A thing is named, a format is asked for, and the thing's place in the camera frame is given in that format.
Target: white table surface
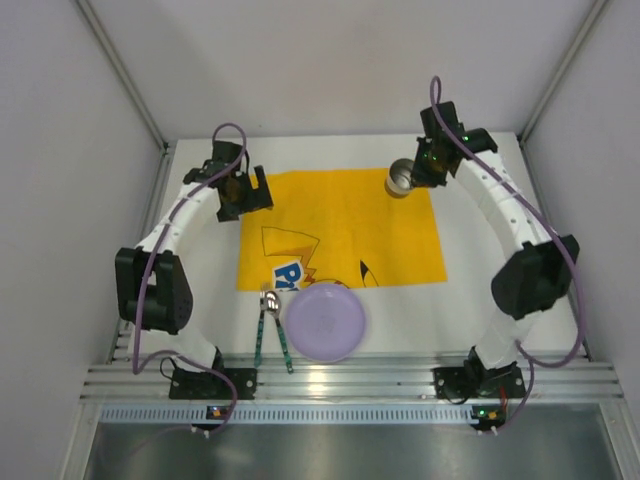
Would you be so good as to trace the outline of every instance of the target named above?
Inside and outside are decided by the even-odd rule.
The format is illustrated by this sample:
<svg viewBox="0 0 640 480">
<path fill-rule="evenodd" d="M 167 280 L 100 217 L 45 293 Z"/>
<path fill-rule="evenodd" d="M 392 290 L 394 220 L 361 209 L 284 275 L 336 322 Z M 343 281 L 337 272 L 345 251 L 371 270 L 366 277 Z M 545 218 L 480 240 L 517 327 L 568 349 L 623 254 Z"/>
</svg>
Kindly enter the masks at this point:
<svg viewBox="0 0 640 480">
<path fill-rule="evenodd" d="M 515 135 L 492 135 L 512 178 L 536 204 Z M 414 157 L 416 136 L 251 138 L 248 147 L 252 165 L 263 165 L 267 174 L 291 170 L 388 168 L 397 158 Z M 210 157 L 210 139 L 178 142 L 162 212 L 175 199 L 185 173 L 192 167 L 201 166 Z M 430 195 L 448 281 L 355 289 L 369 320 L 359 353 L 466 353 L 480 339 L 496 310 L 490 282 L 505 258 L 494 232 L 455 180 L 450 180 L 445 188 L 431 190 Z M 258 295 L 235 289 L 240 225 L 240 222 L 218 224 L 213 216 L 189 253 L 182 257 L 194 295 L 190 321 L 223 353 L 253 353 L 255 347 Z M 419 248 L 419 245 L 409 244 L 408 247 Z M 282 295 L 285 321 L 286 306 L 293 295 L 295 293 Z M 565 298 L 539 315 L 524 344 L 531 352 L 561 353 L 571 347 L 575 335 L 575 321 Z M 143 333 L 142 352 L 150 353 L 158 347 Z M 273 322 L 265 323 L 262 350 L 264 353 L 280 352 Z"/>
</svg>

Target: green handle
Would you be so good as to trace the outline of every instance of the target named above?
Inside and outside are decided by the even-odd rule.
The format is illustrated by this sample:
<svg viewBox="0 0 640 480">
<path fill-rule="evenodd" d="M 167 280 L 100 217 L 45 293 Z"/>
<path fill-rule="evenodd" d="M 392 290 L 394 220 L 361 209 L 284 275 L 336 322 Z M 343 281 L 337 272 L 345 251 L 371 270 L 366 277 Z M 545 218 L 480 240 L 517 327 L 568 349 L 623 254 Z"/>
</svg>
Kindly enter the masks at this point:
<svg viewBox="0 0 640 480">
<path fill-rule="evenodd" d="M 253 356 L 253 366 L 258 368 L 262 363 L 262 332 L 264 331 L 264 310 L 260 310 L 258 320 L 258 335 L 256 337 L 256 353 Z"/>
<path fill-rule="evenodd" d="M 289 355 L 289 349 L 287 348 L 287 337 L 284 336 L 284 329 L 280 322 L 277 325 L 278 337 L 280 338 L 280 346 L 282 347 L 282 354 L 284 355 L 284 363 L 287 365 L 287 372 L 293 373 L 293 365 L 291 362 L 291 355 Z"/>
</svg>

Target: black bracket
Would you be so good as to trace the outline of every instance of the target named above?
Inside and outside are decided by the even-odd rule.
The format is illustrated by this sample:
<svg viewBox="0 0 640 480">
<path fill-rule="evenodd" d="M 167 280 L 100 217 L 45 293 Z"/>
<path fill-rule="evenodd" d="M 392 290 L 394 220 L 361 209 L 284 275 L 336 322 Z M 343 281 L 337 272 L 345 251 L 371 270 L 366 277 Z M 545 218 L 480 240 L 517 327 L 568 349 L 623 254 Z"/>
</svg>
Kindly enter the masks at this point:
<svg viewBox="0 0 640 480">
<path fill-rule="evenodd" d="M 135 322 L 138 293 L 149 252 L 141 247 L 121 248 L 116 254 L 116 290 L 120 318 Z M 180 258 L 171 251 L 160 253 L 154 263 L 156 284 L 147 287 L 142 328 L 175 335 L 189 321 L 193 296 Z"/>
<path fill-rule="evenodd" d="M 216 140 L 213 142 L 211 159 L 206 160 L 202 167 L 193 168 L 183 179 L 184 184 L 192 182 L 204 183 L 214 175 L 229 167 L 242 152 L 242 146 L 233 142 Z M 245 152 L 247 171 L 240 171 L 240 165 L 233 168 L 228 175 L 209 185 L 218 189 L 220 210 L 217 216 L 219 222 L 238 220 L 244 213 L 255 212 L 262 208 L 273 207 L 273 199 L 267 184 L 264 169 L 257 166 L 253 169 L 256 174 L 257 187 L 253 188 L 249 176 L 249 154 Z"/>
<path fill-rule="evenodd" d="M 254 400 L 258 386 L 255 368 L 225 368 L 220 350 L 216 353 L 213 370 L 226 375 L 238 391 L 238 400 Z M 215 375 L 175 368 L 169 390 L 171 400 L 231 400 L 231 389 Z"/>
<path fill-rule="evenodd" d="M 580 245 L 573 235 L 560 238 L 575 262 Z M 496 305 L 520 320 L 532 312 L 549 310 L 569 291 L 571 273 L 558 247 L 549 240 L 538 245 L 526 242 L 491 281 Z"/>
<path fill-rule="evenodd" d="M 465 130 L 464 124 L 458 120 L 453 102 L 438 104 L 438 111 L 455 136 L 473 153 L 491 150 L 498 151 L 496 142 L 484 128 Z M 447 184 L 447 174 L 455 176 L 463 158 L 469 158 L 449 138 L 440 127 L 433 113 L 433 108 L 420 112 L 425 137 L 418 138 L 411 181 L 415 187 L 435 188 Z"/>
<path fill-rule="evenodd" d="M 516 362 L 501 368 L 485 369 L 475 347 L 461 367 L 433 369 L 436 398 L 462 404 L 470 398 L 522 398 L 525 394 L 522 371 Z"/>
</svg>

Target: metal spoon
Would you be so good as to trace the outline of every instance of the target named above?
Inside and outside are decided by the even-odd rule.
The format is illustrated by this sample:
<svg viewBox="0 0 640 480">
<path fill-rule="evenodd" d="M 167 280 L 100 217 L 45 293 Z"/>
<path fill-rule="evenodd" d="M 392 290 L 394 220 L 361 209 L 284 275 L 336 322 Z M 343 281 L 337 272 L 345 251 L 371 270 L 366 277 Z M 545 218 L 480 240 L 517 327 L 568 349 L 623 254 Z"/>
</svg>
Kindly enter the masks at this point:
<svg viewBox="0 0 640 480">
<path fill-rule="evenodd" d="M 280 308 L 282 303 L 280 297 L 273 290 L 269 290 L 264 295 L 264 304 L 267 312 L 273 316 L 276 321 L 276 328 L 278 329 L 278 337 L 280 338 L 280 347 L 282 347 L 282 354 L 284 355 L 284 361 L 287 365 L 287 372 L 293 373 L 293 365 L 291 362 L 291 355 L 289 355 L 289 349 L 287 348 L 287 338 L 284 335 L 284 329 L 280 324 Z"/>
<path fill-rule="evenodd" d="M 256 351 L 253 357 L 253 366 L 258 368 L 262 364 L 262 333 L 264 330 L 264 312 L 266 310 L 264 296 L 270 285 L 263 283 L 260 287 L 260 318 L 258 319 L 258 335 L 256 336 Z"/>
</svg>

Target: metal frame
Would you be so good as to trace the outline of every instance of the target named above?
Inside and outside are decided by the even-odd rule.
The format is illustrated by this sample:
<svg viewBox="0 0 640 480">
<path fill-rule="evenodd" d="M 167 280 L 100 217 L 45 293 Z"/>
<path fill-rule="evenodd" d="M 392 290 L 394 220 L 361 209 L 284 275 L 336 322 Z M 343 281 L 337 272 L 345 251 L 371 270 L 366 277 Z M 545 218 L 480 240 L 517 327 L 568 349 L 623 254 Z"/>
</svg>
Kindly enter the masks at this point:
<svg viewBox="0 0 640 480">
<path fill-rule="evenodd" d="M 82 16 L 83 20 L 91 30 L 91 33 L 98 42 L 98 45 L 100 46 L 102 52 L 107 57 L 107 61 L 113 68 L 113 71 L 118 77 L 118 80 L 120 80 L 120 83 L 122 83 L 122 86 L 124 87 L 125 92 L 129 97 L 129 100 L 131 101 L 133 107 L 140 115 L 140 118 L 147 127 L 147 130 L 149 130 L 149 134 L 153 137 L 154 141 L 158 145 L 158 148 L 164 150 L 167 146 L 167 142 L 162 135 L 162 132 L 158 128 L 156 121 L 153 119 L 151 112 L 149 112 L 149 109 L 147 108 L 147 105 L 144 102 L 142 95 L 138 90 L 138 87 L 131 78 L 127 67 L 125 66 L 124 62 L 120 58 L 120 55 L 118 54 L 118 51 L 113 45 L 113 42 L 109 38 L 109 35 L 107 35 L 107 32 L 104 29 L 102 22 L 100 21 L 100 18 L 98 18 L 98 15 L 91 5 L 91 2 L 89 2 L 89 0 L 72 1 L 78 9 L 78 12 Z"/>
<path fill-rule="evenodd" d="M 100 423 L 196 424 L 222 423 L 205 404 L 110 404 L 102 408 Z M 471 405 L 323 404 L 274 405 L 243 403 L 233 410 L 233 425 L 422 425 L 479 423 Z"/>
<path fill-rule="evenodd" d="M 591 4 L 591 8 L 586 17 L 582 21 L 580 28 L 576 32 L 573 40 L 569 44 L 569 47 L 565 50 L 564 54 L 560 58 L 558 65 L 554 69 L 553 75 L 549 80 L 546 88 L 542 92 L 542 95 L 535 103 L 535 108 L 529 115 L 529 119 L 522 130 L 522 133 L 518 135 L 521 144 L 525 144 L 531 133 L 536 128 L 540 117 L 545 112 L 555 92 L 558 90 L 562 80 L 566 76 L 570 67 L 573 65 L 582 48 L 585 46 L 587 40 L 590 38 L 595 27 L 598 25 L 600 19 L 604 16 L 607 7 L 611 3 L 610 0 L 594 0 Z"/>
<path fill-rule="evenodd" d="M 166 143 L 162 132 L 149 112 L 143 97 L 89 0 L 72 0 L 80 15 L 103 50 L 107 60 L 122 83 L 126 94 L 145 123 L 150 135 L 162 149 L 156 178 L 146 207 L 140 237 L 150 230 L 158 218 L 167 178 L 173 161 L 175 145 Z M 576 56 L 584 47 L 598 21 L 610 4 L 609 0 L 595 0 L 571 44 L 565 51 L 547 87 L 532 111 L 522 133 L 518 135 L 525 164 L 543 213 L 548 214 L 539 182 L 526 156 L 526 141 L 554 93 L 561 85 Z M 168 381 L 159 375 L 159 362 L 151 362 L 141 375 L 131 374 L 127 346 L 131 336 L 128 323 L 117 323 L 106 364 L 89 369 L 79 409 L 75 418 L 73 437 L 59 472 L 59 478 L 77 479 L 84 476 L 89 453 L 103 409 L 113 409 L 135 402 L 138 409 L 201 408 L 210 402 L 169 401 Z M 296 358 L 297 374 L 289 376 L 277 356 L 264 359 L 258 376 L 257 399 L 241 402 L 240 410 L 252 412 L 267 408 L 292 411 L 305 408 L 361 408 L 362 406 L 395 407 L 396 409 L 420 408 L 438 412 L 451 408 L 435 398 L 431 370 L 439 366 L 459 365 L 462 355 L 388 356 L 352 358 L 339 365 L 315 365 Z M 249 356 L 226 356 L 228 366 L 252 366 Z M 525 381 L 529 378 L 523 369 Z M 536 371 L 536 385 L 529 400 L 537 404 L 595 403 L 600 406 L 604 426 L 624 478 L 640 478 L 640 442 L 631 420 L 623 392 L 613 366 L 609 363 L 576 359 L 563 370 Z M 469 405 L 492 404 L 497 400 L 470 400 Z"/>
</svg>

